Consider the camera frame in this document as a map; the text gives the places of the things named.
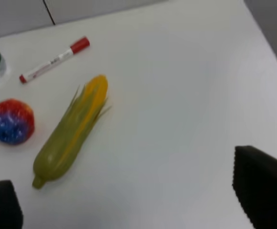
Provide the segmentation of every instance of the marker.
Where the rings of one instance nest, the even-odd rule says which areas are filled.
[[[86,37],[81,38],[76,43],[71,45],[70,48],[66,52],[58,55],[53,60],[48,61],[48,62],[34,68],[33,70],[21,75],[20,76],[20,81],[22,83],[27,83],[27,82],[37,78],[38,76],[40,76],[43,73],[47,72],[48,70],[50,70],[54,66],[57,66],[58,64],[62,63],[63,61],[65,61],[69,57],[77,54],[78,52],[82,51],[83,49],[85,49],[89,46],[90,46],[89,40]]]

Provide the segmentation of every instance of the ball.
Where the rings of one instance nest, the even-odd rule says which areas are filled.
[[[33,110],[25,103],[8,99],[0,102],[0,141],[17,145],[34,132]]]

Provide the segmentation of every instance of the white table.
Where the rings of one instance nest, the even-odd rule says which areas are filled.
[[[19,75],[87,35],[91,47],[27,85]],[[0,145],[25,229],[251,229],[232,189],[234,146],[277,158],[277,60],[242,0],[172,0],[0,38],[0,100],[36,132]],[[33,161],[78,85],[104,73],[113,108],[71,170],[41,190]]]

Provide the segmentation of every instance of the multicolored ball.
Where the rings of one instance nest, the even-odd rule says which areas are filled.
[[[17,145],[25,142],[34,131],[33,110],[16,99],[0,102],[0,141]]]

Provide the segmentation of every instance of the corn cob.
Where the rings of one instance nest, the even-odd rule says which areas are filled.
[[[81,146],[101,117],[108,83],[104,75],[88,82],[77,92],[61,121],[35,158],[32,186],[39,189],[50,180],[62,177],[76,159]]]

